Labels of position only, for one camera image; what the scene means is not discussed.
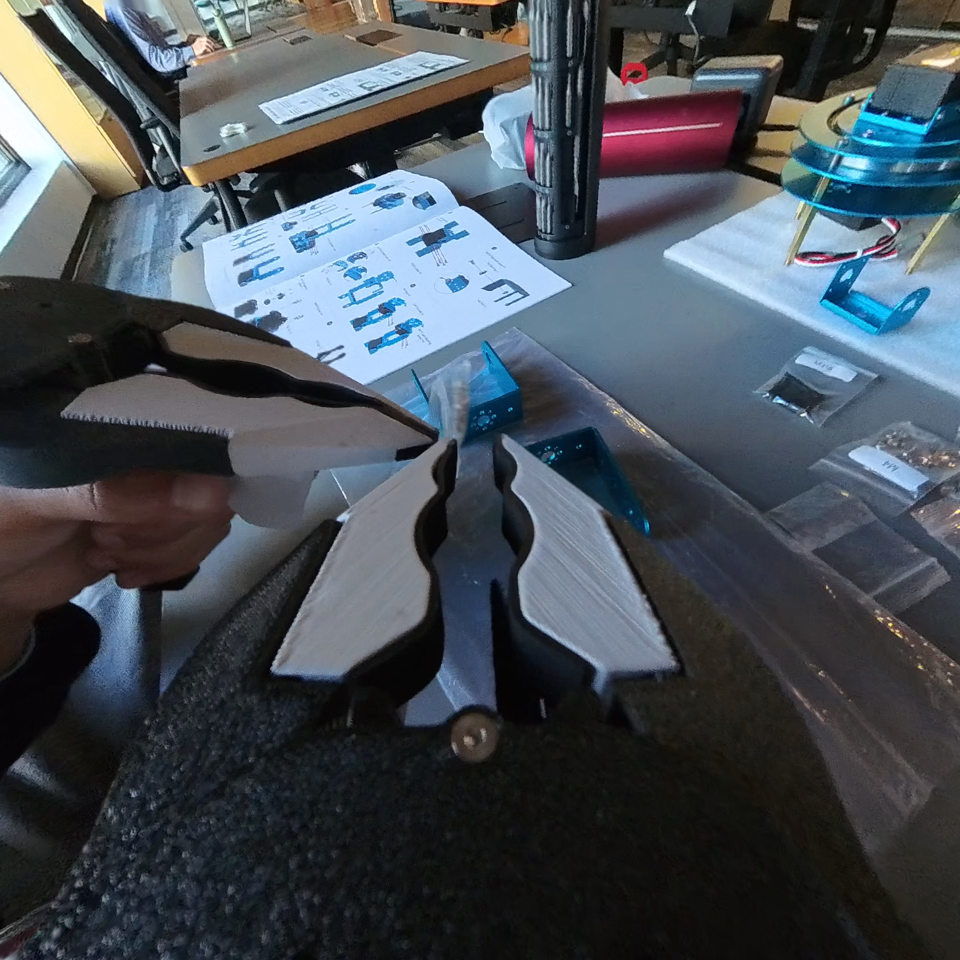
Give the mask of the shiny blue U bracket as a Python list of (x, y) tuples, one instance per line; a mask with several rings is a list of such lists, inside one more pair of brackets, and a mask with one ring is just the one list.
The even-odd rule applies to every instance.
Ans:
[(872, 258), (867, 255), (840, 264), (823, 291), (819, 304), (830, 313), (871, 335), (880, 336), (909, 324), (930, 297), (923, 286), (894, 305), (884, 304), (855, 290), (855, 283)]

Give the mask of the grey box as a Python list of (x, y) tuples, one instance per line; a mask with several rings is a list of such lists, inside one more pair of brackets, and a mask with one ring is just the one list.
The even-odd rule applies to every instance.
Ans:
[(785, 60), (780, 54), (716, 56), (692, 76), (691, 93), (739, 90), (741, 105), (733, 145), (746, 149), (769, 114)]

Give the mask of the person's left hand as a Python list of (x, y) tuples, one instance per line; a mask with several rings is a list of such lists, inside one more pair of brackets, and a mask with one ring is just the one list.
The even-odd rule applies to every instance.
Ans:
[(81, 486), (1, 489), (1, 665), (35, 617), (112, 575), (124, 589), (178, 581), (230, 533), (230, 486), (137, 472)]

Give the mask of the long blue metal bracket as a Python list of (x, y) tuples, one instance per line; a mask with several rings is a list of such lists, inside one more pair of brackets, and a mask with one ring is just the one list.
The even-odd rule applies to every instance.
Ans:
[(527, 444), (525, 449), (613, 517), (650, 536), (651, 524), (642, 501), (596, 428), (555, 435)]

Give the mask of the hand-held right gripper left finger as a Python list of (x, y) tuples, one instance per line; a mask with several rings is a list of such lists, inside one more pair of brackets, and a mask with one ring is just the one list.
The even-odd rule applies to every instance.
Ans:
[(272, 687), (327, 686), (334, 710), (401, 710), (431, 684), (445, 650), (434, 555), (457, 467), (443, 438), (338, 517), (281, 615)]

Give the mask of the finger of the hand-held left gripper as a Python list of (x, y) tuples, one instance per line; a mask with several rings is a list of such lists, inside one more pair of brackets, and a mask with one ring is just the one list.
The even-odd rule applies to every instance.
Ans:
[(158, 334), (151, 364), (241, 399), (290, 399), (329, 409), (369, 409), (433, 436), (435, 427), (294, 346), (182, 322)]
[(159, 373), (88, 388), (62, 417), (141, 427), (151, 438), (183, 442), (190, 462), (176, 470), (188, 474), (199, 474), (201, 454), (221, 443), (231, 509), (268, 529), (301, 522), (318, 473), (396, 461), (437, 439), (428, 423), (380, 395), (329, 406), (289, 395), (230, 395)]

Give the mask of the dark flat plate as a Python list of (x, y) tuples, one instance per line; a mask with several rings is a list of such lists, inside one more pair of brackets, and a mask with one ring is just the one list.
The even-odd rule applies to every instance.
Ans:
[(512, 183), (462, 201), (510, 242), (522, 244), (537, 236), (536, 192), (525, 183)]

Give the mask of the printed paper sheet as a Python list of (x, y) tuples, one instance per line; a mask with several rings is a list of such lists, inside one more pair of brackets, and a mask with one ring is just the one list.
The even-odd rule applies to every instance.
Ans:
[(456, 55), (417, 51), (261, 102), (259, 110), (273, 123), (283, 126), (464, 66), (468, 62), (468, 59)]

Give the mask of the red metal tube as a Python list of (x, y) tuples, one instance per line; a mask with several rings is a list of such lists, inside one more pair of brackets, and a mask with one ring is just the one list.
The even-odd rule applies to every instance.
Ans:
[(742, 90), (731, 88), (605, 104), (600, 179), (720, 169), (743, 100)]

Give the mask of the black bit holder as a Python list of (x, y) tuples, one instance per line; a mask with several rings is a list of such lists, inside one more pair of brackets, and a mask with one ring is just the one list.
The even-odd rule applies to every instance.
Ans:
[(529, 6), (536, 253), (580, 258), (594, 248), (610, 43), (610, 3)]

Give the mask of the small clear nut bag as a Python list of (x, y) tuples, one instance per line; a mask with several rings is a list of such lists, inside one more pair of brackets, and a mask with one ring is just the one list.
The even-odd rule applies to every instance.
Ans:
[(462, 445), (471, 419), (472, 362), (461, 358), (450, 365), (438, 382), (440, 435)]

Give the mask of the grey wood-edged desk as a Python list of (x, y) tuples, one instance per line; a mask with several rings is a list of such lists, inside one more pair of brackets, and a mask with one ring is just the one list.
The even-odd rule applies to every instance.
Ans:
[[(261, 103), (418, 51), (468, 63), (280, 126)], [(366, 164), (385, 172), (397, 152), (436, 135), (480, 130), (494, 89), (529, 78), (526, 48), (398, 23), (371, 21), (320, 32), (314, 24), (246, 44), (193, 67), (179, 85), (180, 161), (204, 187), (310, 154), (322, 170)], [(244, 122), (222, 140), (219, 128)]]

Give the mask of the white foam sheet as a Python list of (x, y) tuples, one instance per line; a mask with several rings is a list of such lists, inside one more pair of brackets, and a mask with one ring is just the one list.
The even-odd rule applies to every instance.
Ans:
[(956, 247), (938, 246), (913, 274), (906, 260), (871, 263), (854, 284), (885, 306), (927, 287), (930, 296), (905, 327), (872, 335), (820, 305), (832, 269), (787, 266), (797, 200), (783, 192), (690, 239), (664, 257), (810, 330), (954, 397), (959, 396), (959, 268)]

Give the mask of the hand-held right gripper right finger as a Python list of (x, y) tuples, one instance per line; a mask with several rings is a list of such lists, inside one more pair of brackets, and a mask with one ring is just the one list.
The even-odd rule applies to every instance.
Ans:
[(507, 585), (511, 652), (538, 697), (557, 703), (618, 681), (679, 674), (663, 618), (613, 516), (514, 439), (493, 446), (502, 529), (513, 554)]

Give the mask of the short blue metal bracket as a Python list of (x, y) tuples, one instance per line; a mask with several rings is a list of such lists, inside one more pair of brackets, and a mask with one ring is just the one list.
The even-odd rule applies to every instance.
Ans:
[(522, 419), (522, 391), (492, 345), (481, 342), (479, 351), (463, 354), (425, 379), (411, 371), (414, 396), (406, 406), (417, 417), (438, 429), (438, 386), (455, 361), (467, 358), (471, 362), (470, 420), (465, 442), (494, 430), (517, 423)]

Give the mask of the black office chair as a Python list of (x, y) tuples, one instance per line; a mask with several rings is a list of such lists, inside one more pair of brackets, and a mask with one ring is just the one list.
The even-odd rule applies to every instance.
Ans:
[(151, 186), (190, 186), (179, 107), (83, 2), (50, 2), (17, 17), (35, 42), (86, 87), (124, 131)]

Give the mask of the blue robot arm base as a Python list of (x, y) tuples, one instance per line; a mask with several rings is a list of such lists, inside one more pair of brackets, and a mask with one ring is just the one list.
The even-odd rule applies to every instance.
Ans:
[(818, 213), (936, 217), (909, 262), (913, 271), (942, 225), (958, 215), (958, 41), (897, 59), (874, 88), (810, 106), (798, 121), (781, 185), (801, 203), (787, 264), (798, 260)]

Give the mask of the large clear plastic bag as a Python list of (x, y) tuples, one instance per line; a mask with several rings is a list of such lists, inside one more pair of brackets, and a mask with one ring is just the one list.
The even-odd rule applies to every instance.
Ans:
[(958, 658), (522, 331), (492, 347), (522, 392), (519, 438), (603, 436), (661, 555), (799, 705), (873, 862), (958, 872)]

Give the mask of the instruction booklet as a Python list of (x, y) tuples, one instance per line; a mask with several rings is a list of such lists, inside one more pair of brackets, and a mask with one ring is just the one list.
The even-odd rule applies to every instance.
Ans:
[(404, 171), (210, 239), (202, 258), (214, 309), (365, 385), (570, 288)]

